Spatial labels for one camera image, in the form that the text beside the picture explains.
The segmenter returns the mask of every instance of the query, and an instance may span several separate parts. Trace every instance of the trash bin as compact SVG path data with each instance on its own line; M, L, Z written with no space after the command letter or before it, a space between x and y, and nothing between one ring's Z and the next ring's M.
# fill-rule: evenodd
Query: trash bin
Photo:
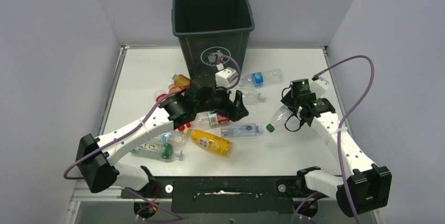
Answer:
M219 55L232 57L242 68L255 28L248 0L173 0L172 25L191 79L214 78ZM229 60L223 64L235 68Z

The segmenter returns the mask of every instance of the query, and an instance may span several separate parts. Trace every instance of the recycling logo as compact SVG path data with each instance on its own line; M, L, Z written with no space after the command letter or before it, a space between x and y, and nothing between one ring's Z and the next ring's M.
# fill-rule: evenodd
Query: recycling logo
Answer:
M207 48L206 50L204 50L203 53L201 54L201 61L204 64L213 67L216 65L216 60L221 55L227 55L229 57L232 57L230 54L230 51L224 47L210 47L210 48ZM224 58L222 60L223 60L222 64L225 64L227 61L229 61L226 58Z

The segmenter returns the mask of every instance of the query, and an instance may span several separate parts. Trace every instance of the white bottle cap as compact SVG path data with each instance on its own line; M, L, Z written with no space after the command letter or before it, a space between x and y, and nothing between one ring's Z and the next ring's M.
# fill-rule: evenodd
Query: white bottle cap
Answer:
M182 156L182 150L175 150L175 156L181 157Z
M258 100L260 102L265 102L266 101L266 97L264 96L263 93L258 93Z
M258 134L262 134L263 132L264 132L263 127L257 125L257 133L258 133Z

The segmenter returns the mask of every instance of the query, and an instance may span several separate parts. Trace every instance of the yellow can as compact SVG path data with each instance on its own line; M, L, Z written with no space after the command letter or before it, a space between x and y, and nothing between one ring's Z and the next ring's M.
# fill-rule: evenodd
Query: yellow can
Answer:
M213 153L226 157L232 146L232 142L211 133L194 130L191 135L192 141L200 147Z

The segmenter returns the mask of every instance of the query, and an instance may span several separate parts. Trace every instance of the gray wall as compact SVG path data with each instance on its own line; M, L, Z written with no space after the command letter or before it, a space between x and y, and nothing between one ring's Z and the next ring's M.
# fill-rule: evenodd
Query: gray wall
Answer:
M392 171L389 223L444 223L444 0L354 0L329 61L365 54L375 84L349 120L357 143ZM366 61L333 71L350 108L366 87Z
M97 0L0 5L1 223L62 223L62 174L98 132L119 44Z
M175 45L172 0L98 0L121 44ZM251 46L327 45L353 0L249 0Z

